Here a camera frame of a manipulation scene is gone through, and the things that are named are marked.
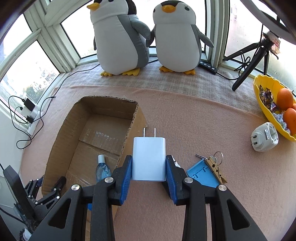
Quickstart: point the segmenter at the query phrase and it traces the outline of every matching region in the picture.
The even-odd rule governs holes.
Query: penguin plush toy
[[[150,29],[136,15],[132,0],[95,0],[91,10],[102,76],[134,75],[149,60]]]
[[[214,45],[195,25],[192,8],[181,1],[165,1],[155,7],[153,20],[155,27],[146,46],[155,38],[157,57],[163,65],[160,71],[194,75],[202,53],[200,40],[209,47]]]

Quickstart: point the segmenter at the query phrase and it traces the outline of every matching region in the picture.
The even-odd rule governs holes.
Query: blue box
[[[219,185],[219,182],[217,181],[211,170],[208,168],[204,159],[188,169],[187,174],[202,185],[213,188]]]

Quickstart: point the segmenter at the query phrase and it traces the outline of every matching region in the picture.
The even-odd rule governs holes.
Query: key ring
[[[218,160],[217,160],[217,158],[216,158],[216,160],[217,160],[216,165],[217,165],[217,166],[220,166],[220,165],[222,164],[222,162],[223,162],[223,157],[224,157],[224,156],[223,156],[223,153],[222,153],[222,152],[217,151],[217,152],[215,152],[214,157],[215,157],[215,155],[216,155],[217,153],[220,153],[220,154],[221,154],[221,157],[222,157],[222,158],[221,158],[221,162],[220,162],[219,164],[218,164]]]

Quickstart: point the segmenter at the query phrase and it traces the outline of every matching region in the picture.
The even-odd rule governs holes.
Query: orange
[[[287,88],[280,89],[276,97],[277,106],[286,111],[288,108],[293,107],[293,103],[294,98],[292,92]]]
[[[288,108],[283,116],[284,122],[287,123],[287,127],[291,131],[291,136],[296,134],[296,110]]]

